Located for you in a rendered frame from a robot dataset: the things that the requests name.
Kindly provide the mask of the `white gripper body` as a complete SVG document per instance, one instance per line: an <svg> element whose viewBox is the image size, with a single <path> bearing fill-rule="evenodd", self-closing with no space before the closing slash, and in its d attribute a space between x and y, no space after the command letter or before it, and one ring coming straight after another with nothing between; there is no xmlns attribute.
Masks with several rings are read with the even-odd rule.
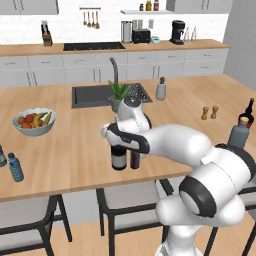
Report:
<svg viewBox="0 0 256 256"><path fill-rule="evenodd" d="M108 142L110 141L110 137L108 136L108 127L111 125L112 123L107 123L105 125L103 125L103 127L101 128L101 136L102 138L105 138Z"/></svg>

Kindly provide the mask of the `dark grey sink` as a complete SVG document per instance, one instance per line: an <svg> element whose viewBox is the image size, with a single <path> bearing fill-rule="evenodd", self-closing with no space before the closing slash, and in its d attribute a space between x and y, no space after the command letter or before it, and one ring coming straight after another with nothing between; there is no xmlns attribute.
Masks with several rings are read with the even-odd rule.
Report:
<svg viewBox="0 0 256 256"><path fill-rule="evenodd" d="M72 107L90 108L110 106L113 91L109 85L81 86L72 88Z"/></svg>

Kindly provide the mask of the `green plant in grey pot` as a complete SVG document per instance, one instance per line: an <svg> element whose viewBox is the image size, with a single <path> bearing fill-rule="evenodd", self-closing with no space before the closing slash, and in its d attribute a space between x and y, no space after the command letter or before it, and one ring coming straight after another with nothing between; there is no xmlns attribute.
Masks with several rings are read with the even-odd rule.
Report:
<svg viewBox="0 0 256 256"><path fill-rule="evenodd" d="M109 81L109 85L113 91L113 95L110 97L112 111L117 113L121 101L130 90L130 86L111 81Z"/></svg>

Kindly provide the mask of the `grey sink tap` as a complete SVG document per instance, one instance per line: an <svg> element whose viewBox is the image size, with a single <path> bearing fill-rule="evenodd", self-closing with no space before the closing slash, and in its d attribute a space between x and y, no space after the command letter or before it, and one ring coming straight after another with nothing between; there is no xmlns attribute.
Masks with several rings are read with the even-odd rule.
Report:
<svg viewBox="0 0 256 256"><path fill-rule="evenodd" d="M114 84L118 85L118 66L117 63L115 61L115 59L113 57L110 57L110 62L113 66L113 71L114 71Z"/></svg>

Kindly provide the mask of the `grey base cupboards run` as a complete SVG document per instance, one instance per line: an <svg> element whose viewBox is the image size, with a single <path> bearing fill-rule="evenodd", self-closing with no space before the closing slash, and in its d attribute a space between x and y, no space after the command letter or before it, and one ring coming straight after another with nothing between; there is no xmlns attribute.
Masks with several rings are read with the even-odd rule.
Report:
<svg viewBox="0 0 256 256"><path fill-rule="evenodd" d="M0 57L0 88L221 74L226 48Z"/></svg>

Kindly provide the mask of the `grey soap dispenser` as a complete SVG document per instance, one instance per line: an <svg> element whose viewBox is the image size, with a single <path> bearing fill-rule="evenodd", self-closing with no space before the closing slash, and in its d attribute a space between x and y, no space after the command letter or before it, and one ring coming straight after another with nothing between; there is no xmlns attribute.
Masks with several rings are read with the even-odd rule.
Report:
<svg viewBox="0 0 256 256"><path fill-rule="evenodd" d="M160 82L157 84L155 97L157 100L164 100L166 97L166 84L164 77L161 77Z"/></svg>

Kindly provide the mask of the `black toaster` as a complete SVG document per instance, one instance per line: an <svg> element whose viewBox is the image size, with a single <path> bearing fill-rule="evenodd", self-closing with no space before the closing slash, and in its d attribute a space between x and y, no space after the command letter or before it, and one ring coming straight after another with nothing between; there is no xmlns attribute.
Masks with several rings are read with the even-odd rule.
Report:
<svg viewBox="0 0 256 256"><path fill-rule="evenodd" d="M151 38L151 31L149 29L134 29L132 31L132 42L149 43Z"/></svg>

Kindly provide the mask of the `steel canister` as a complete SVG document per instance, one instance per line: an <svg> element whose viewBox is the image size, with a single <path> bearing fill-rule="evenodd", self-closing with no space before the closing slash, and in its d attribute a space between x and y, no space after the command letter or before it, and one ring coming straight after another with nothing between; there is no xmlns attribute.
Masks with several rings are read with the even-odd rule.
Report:
<svg viewBox="0 0 256 256"><path fill-rule="evenodd" d="M121 22L121 41L123 43L130 43L132 41L132 22Z"/></svg>

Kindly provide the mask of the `wooden knife block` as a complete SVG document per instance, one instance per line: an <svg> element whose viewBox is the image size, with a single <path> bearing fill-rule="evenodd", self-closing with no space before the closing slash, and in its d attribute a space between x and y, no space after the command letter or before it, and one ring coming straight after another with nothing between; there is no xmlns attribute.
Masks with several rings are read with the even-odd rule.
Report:
<svg viewBox="0 0 256 256"><path fill-rule="evenodd" d="M41 23L41 32L42 32L43 45L52 46L53 41L52 41L51 33L48 29L48 24L46 21L43 21Z"/></svg>

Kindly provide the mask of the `black coffee machine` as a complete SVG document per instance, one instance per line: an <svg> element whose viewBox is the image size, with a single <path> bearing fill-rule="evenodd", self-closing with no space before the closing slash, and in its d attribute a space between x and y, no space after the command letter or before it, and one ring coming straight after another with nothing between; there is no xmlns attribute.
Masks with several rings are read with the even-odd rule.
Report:
<svg viewBox="0 0 256 256"><path fill-rule="evenodd" d="M181 39L181 35L184 33L185 23L181 20L174 20L172 22L172 35L170 42L176 45L183 45L184 42Z"/></svg>

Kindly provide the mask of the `grey bottle with cork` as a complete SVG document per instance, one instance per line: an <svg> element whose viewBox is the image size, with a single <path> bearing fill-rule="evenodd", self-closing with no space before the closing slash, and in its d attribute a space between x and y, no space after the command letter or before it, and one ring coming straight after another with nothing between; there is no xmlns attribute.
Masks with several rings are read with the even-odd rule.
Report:
<svg viewBox="0 0 256 256"><path fill-rule="evenodd" d="M239 124L235 125L231 130L228 140L229 145L244 148L249 136L249 129L247 128L248 121L249 119L247 117L241 117L239 119Z"/></svg>

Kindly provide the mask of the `dark wine bottle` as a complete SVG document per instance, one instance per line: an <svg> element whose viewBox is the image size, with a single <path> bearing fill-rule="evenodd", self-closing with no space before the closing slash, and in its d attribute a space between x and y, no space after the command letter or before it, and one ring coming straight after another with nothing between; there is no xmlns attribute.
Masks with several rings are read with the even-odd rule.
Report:
<svg viewBox="0 0 256 256"><path fill-rule="evenodd" d="M250 128L251 125L254 122L254 117L252 115L253 103L254 103L254 99L251 98L247 108L245 109L245 111L243 113L241 113L238 117L238 119L241 119L242 117L247 117L248 118L248 122L247 122L247 125L246 125L247 128Z"/></svg>

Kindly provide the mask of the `wooden rail with hanging tools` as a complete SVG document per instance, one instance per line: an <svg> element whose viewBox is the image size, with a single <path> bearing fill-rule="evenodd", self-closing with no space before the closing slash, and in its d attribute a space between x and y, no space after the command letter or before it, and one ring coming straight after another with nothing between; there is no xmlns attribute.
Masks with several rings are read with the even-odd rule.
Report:
<svg viewBox="0 0 256 256"><path fill-rule="evenodd" d="M80 7L80 11L83 12L83 25L88 28L99 29L99 11L100 7Z"/></svg>

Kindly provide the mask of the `white wall shelf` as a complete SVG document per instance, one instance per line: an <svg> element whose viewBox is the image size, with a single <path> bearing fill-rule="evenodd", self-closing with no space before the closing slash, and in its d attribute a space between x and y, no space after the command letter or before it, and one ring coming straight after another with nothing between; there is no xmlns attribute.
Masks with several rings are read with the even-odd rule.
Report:
<svg viewBox="0 0 256 256"><path fill-rule="evenodd" d="M159 11L139 11L139 10L120 10L124 15L162 15L162 14L174 14L172 11L159 10Z"/></svg>

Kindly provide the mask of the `grey wall cupboard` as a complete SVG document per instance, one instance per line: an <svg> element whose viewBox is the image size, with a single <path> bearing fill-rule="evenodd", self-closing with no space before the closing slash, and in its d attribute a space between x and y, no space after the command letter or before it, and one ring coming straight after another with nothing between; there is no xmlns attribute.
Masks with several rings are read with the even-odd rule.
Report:
<svg viewBox="0 0 256 256"><path fill-rule="evenodd" d="M233 0L166 0L166 9L175 14L229 14Z"/></svg>
<svg viewBox="0 0 256 256"><path fill-rule="evenodd" d="M0 15L58 14L58 0L0 0Z"/></svg>

